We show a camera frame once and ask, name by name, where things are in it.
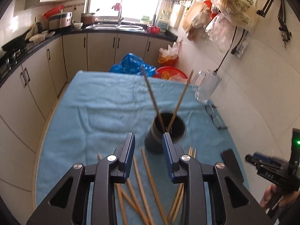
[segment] blue tablecloth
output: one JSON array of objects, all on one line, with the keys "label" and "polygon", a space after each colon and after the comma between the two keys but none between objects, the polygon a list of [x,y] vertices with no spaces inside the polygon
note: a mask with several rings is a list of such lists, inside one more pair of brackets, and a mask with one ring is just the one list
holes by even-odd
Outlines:
[{"label": "blue tablecloth", "polygon": [[[184,84],[162,79],[149,79],[161,112],[173,112]],[[111,155],[124,143],[128,132],[136,138],[134,155],[139,164],[141,179],[155,224],[163,224],[157,208],[141,149],[144,138],[156,116],[144,78],[141,76],[78,72],[65,92],[47,132],[37,171],[37,204],[77,162],[84,165],[97,163],[97,153]],[[202,163],[221,161],[222,150],[232,148],[240,164],[241,159],[228,130],[217,130],[189,86],[178,111],[186,124],[186,135],[178,142],[185,153],[189,146],[197,149],[197,159]],[[177,185],[171,183],[163,155],[147,153],[148,162],[165,213],[173,204]],[[130,179],[143,206],[132,165]],[[136,212],[125,202],[129,224],[143,224]],[[118,224],[123,224],[116,199]]]}]

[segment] mug handle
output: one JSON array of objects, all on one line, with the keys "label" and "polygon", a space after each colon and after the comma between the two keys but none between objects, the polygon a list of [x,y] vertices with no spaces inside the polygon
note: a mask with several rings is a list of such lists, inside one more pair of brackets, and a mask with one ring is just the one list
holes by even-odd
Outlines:
[{"label": "mug handle", "polygon": [[202,70],[200,70],[196,75],[195,77],[193,78],[193,81],[192,81],[192,88],[193,88],[193,91],[196,92],[196,90],[198,89],[199,86],[196,86],[196,80],[201,76],[203,75],[203,72]]}]

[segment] human hand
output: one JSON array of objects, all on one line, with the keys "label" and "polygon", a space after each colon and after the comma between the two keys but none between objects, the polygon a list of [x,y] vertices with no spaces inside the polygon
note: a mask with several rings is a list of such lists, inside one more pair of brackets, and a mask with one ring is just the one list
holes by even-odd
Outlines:
[{"label": "human hand", "polygon": [[[260,201],[260,206],[264,208],[265,210],[270,208],[268,202],[273,197],[277,189],[277,186],[275,184],[270,185],[265,190],[265,193]],[[300,194],[300,191],[295,191],[293,193],[287,194],[280,202],[279,206],[285,206],[287,204],[293,204],[296,199],[298,198],[298,195]]]}]

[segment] gas stove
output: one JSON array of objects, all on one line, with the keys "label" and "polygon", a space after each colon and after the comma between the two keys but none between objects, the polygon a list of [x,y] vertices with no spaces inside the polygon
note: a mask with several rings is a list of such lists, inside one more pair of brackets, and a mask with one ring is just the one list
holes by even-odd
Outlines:
[{"label": "gas stove", "polygon": [[6,52],[1,58],[0,58],[0,80],[5,77],[11,71],[14,69],[19,59],[27,52],[26,45],[13,49],[9,52]]}]

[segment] blue plastic bag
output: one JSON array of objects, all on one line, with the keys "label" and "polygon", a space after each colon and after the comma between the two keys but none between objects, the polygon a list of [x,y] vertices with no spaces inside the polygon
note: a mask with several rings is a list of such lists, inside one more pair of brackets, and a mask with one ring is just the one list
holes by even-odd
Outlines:
[{"label": "blue plastic bag", "polygon": [[147,76],[153,77],[155,75],[156,68],[154,66],[145,64],[142,58],[133,53],[128,53],[119,64],[112,66],[110,73],[142,75],[141,67],[144,67]]}]

